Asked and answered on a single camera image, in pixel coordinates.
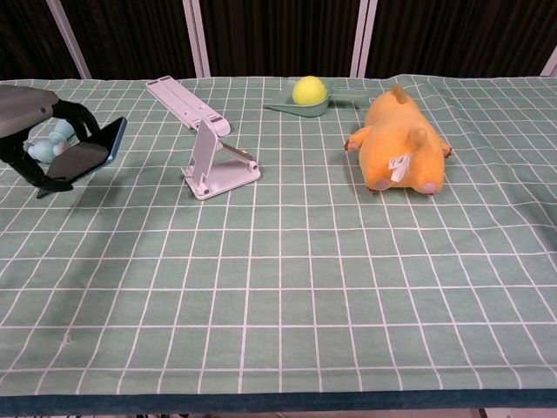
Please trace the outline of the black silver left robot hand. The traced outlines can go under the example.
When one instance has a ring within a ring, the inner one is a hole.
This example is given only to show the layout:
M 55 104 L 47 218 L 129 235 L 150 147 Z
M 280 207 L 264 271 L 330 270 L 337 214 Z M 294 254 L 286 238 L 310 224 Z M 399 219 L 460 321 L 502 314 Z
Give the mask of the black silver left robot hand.
M 28 183 L 46 192 L 68 192 L 69 180 L 51 178 L 23 148 L 30 130 L 49 118 L 70 123 L 79 140 L 100 131 L 93 114 L 82 104 L 62 100 L 52 91 L 3 84 L 1 86 L 1 160 Z

